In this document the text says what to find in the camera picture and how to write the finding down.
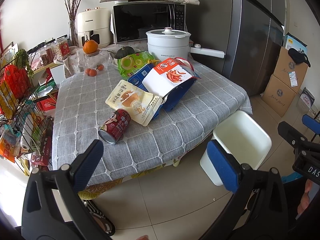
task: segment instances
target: can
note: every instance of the can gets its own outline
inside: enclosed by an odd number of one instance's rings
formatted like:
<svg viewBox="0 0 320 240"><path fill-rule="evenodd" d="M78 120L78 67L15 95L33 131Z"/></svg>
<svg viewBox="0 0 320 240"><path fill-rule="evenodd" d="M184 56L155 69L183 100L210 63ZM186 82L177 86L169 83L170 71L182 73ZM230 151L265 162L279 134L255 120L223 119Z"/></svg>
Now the can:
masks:
<svg viewBox="0 0 320 240"><path fill-rule="evenodd" d="M98 134L109 144L116 144L131 121L129 113L124 109L116 110L99 128Z"/></svg>

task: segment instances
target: refrigerator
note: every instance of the refrigerator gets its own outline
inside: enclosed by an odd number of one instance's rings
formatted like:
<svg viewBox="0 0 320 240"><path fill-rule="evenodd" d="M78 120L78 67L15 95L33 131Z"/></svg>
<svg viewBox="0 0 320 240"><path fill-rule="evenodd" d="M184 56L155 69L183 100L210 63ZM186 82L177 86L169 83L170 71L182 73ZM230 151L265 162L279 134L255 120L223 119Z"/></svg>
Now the refrigerator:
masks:
<svg viewBox="0 0 320 240"><path fill-rule="evenodd" d="M282 45L284 0L199 1L199 6L187 5L191 40L226 56L193 54L193 58L243 87L249 96L262 93Z"/></svg>

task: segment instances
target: green pumpkin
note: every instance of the green pumpkin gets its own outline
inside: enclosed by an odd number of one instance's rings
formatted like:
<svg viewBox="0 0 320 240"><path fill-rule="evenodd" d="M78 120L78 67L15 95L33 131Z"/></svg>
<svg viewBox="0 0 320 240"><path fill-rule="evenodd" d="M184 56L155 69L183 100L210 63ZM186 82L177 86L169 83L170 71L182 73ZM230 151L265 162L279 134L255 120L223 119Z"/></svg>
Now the green pumpkin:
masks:
<svg viewBox="0 0 320 240"><path fill-rule="evenodd" d="M118 52L115 54L115 58L121 59L128 55L134 54L134 49L132 47L122 47L118 50Z"/></svg>

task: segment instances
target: paper towel roll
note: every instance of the paper towel roll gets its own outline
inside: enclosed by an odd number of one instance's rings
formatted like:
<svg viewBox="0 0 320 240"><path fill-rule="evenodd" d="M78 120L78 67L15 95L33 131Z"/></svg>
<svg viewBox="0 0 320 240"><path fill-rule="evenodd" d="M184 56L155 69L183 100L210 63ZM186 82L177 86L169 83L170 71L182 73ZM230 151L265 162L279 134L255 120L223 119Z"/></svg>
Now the paper towel roll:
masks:
<svg viewBox="0 0 320 240"><path fill-rule="evenodd" d="M23 149L29 150L31 145L31 136L33 131L33 119L32 115L29 114L23 126L22 137L20 145Z"/></svg>

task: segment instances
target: microwave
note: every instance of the microwave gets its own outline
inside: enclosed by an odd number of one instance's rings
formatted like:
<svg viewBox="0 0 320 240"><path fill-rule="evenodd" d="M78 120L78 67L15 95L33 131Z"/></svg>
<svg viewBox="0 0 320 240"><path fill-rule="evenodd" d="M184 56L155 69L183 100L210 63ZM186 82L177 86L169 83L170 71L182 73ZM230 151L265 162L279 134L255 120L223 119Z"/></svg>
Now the microwave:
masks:
<svg viewBox="0 0 320 240"><path fill-rule="evenodd" d="M113 6L115 43L147 39L146 32L171 27L185 31L186 5L163 1L128 1Z"/></svg>

